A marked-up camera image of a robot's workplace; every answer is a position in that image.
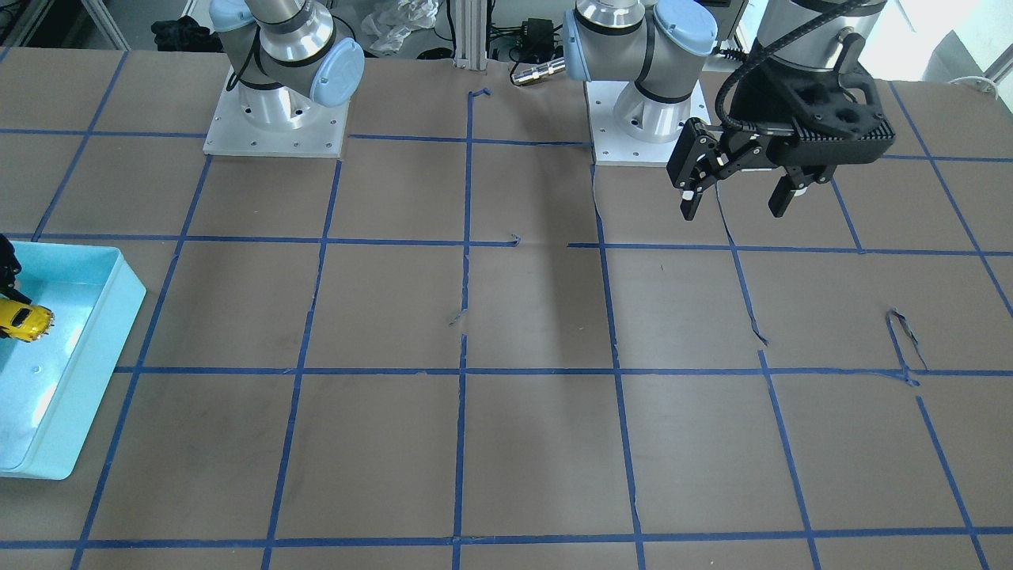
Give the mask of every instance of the yellow toy car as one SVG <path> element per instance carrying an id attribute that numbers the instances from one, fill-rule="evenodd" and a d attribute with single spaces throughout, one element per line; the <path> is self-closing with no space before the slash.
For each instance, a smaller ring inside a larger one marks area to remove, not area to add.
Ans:
<path id="1" fill-rule="evenodd" d="M 53 312 L 0 299 L 0 339 L 11 338 L 30 343 L 38 340 L 53 326 Z"/>

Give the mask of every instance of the black cloth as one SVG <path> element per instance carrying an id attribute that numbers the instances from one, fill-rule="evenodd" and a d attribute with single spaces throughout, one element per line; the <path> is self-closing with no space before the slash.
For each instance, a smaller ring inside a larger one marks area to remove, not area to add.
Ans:
<path id="1" fill-rule="evenodd" d="M 162 20 L 151 24 L 155 45 L 159 52 L 221 52 L 222 40 L 218 32 L 199 24 L 196 19 L 183 16 L 177 20 Z"/>

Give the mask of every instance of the blue joint cap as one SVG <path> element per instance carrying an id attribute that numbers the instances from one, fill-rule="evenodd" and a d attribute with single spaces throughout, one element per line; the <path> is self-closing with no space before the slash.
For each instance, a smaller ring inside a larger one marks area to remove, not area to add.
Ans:
<path id="1" fill-rule="evenodd" d="M 323 57 L 313 83 L 310 98 L 324 106 L 337 106 L 359 87 L 366 69 L 366 54 L 352 37 L 344 37 Z"/>
<path id="2" fill-rule="evenodd" d="M 717 21 L 693 0 L 659 0 L 654 20 L 670 39 L 695 56 L 709 56 L 717 42 Z"/>
<path id="3" fill-rule="evenodd" d="M 215 31 L 220 32 L 239 29 L 256 21 L 246 0 L 211 0 L 208 12 L 211 13 L 211 24 L 215 26 Z"/>
<path id="4" fill-rule="evenodd" d="M 577 81 L 591 81 L 588 71 L 588 60 L 583 57 L 583 47 L 580 46 L 580 33 L 573 10 L 566 10 L 563 15 L 563 58 L 566 61 L 566 75 Z"/>

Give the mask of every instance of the white cable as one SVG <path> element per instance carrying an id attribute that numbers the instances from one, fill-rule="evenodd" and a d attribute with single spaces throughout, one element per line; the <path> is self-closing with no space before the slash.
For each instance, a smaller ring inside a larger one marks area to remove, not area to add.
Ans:
<path id="1" fill-rule="evenodd" d="M 983 77 L 981 75 L 966 75 L 964 77 L 957 77 L 956 79 L 950 79 L 949 82 L 956 85 L 958 83 L 963 83 L 964 81 L 973 81 L 975 82 L 973 86 L 979 91 L 982 91 L 983 93 L 991 92 L 992 95 L 996 97 L 996 99 L 999 99 L 999 85 L 997 85 L 995 81 L 989 79 L 988 77 Z M 988 85 L 988 87 L 983 89 L 981 85 L 982 83 L 985 83 L 986 85 Z"/>

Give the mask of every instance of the metal connector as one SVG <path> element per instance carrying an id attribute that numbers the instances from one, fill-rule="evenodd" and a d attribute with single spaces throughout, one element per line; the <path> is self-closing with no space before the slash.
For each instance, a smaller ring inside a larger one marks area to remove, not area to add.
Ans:
<path id="1" fill-rule="evenodd" d="M 552 61 L 536 65 L 535 67 L 531 67 L 520 73 L 511 75 L 511 81 L 518 86 L 530 85 L 536 81 L 541 81 L 546 77 L 550 77 L 562 71 L 566 71 L 566 60 L 564 58 L 556 58 Z"/>

